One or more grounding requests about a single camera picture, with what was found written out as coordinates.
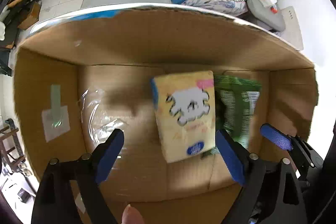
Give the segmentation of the person's hand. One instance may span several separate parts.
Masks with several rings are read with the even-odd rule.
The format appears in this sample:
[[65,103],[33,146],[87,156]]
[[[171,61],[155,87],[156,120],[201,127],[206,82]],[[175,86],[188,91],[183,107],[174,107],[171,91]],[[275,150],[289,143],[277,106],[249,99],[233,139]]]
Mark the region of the person's hand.
[[145,221],[140,214],[140,212],[135,208],[132,207],[130,204],[127,205],[123,211],[122,224],[144,224]]

